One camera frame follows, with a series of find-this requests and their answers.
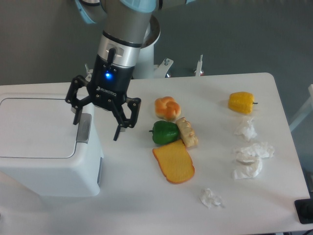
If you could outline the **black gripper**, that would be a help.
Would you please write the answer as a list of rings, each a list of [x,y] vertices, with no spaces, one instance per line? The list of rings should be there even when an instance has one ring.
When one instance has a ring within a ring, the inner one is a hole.
[[[108,66],[107,61],[100,56],[96,57],[91,81],[88,82],[82,75],[74,77],[68,89],[65,101],[70,104],[74,119],[73,125],[80,122],[83,107],[91,102],[103,109],[112,110],[118,126],[113,140],[117,141],[122,128],[134,128],[141,105],[141,99],[126,98],[127,89],[134,71],[134,67],[122,68],[116,65]],[[89,95],[79,99],[78,90],[86,87]],[[131,111],[130,118],[126,118],[122,105],[127,103]]]

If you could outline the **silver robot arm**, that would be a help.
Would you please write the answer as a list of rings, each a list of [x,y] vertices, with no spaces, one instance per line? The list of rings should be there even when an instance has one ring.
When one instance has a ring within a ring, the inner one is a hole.
[[[75,113],[73,123],[80,122],[83,107],[92,103],[111,111],[121,128],[136,125],[140,98],[127,97],[127,90],[152,13],[166,7],[189,4],[188,0],[100,0],[107,14],[90,81],[78,75],[72,79],[66,103]]]

